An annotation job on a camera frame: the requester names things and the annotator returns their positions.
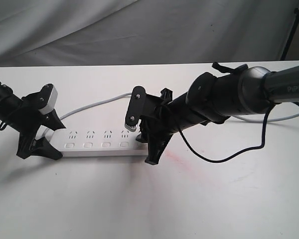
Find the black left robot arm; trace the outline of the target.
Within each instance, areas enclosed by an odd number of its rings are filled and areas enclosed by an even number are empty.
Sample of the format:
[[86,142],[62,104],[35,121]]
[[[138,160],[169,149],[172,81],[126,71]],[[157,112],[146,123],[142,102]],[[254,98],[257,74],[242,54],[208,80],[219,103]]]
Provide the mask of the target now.
[[35,138],[41,126],[53,131],[65,128],[54,108],[57,96],[54,85],[46,84],[39,92],[19,98],[10,87],[0,82],[0,131],[10,126],[19,132],[18,157],[62,158],[62,153],[46,137]]

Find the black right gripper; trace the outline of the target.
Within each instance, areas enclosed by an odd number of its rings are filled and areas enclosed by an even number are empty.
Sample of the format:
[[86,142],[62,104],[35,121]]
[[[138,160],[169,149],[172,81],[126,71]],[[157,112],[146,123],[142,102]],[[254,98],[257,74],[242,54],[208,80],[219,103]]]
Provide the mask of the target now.
[[177,127],[173,116],[181,117],[182,96],[172,98],[172,91],[164,88],[161,95],[146,93],[146,100],[141,114],[140,134],[136,141],[148,143],[148,156],[145,163],[157,165]]

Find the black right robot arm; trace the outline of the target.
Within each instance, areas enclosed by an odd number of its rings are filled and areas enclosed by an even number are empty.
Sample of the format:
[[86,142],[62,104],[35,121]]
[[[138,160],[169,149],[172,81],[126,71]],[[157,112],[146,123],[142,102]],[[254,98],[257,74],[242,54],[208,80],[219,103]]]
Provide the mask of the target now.
[[216,77],[203,73],[189,90],[178,98],[163,89],[159,97],[143,87],[132,91],[125,124],[130,130],[140,127],[138,141],[148,145],[146,163],[156,165],[175,133],[201,124],[223,124],[233,116],[263,114],[268,117],[278,104],[299,106],[299,66],[282,71],[264,67],[228,68],[213,63],[222,73]]

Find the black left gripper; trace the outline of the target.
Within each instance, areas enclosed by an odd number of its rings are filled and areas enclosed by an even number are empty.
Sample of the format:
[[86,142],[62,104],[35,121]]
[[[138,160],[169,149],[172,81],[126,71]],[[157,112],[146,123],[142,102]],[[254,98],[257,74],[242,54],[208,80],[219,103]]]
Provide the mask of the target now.
[[54,148],[46,138],[36,139],[41,126],[53,131],[66,128],[57,115],[55,109],[42,115],[39,107],[39,92],[22,98],[21,107],[15,113],[18,122],[15,124],[19,132],[18,149],[16,155],[22,159],[30,156],[41,156],[52,160],[59,160],[63,154]]

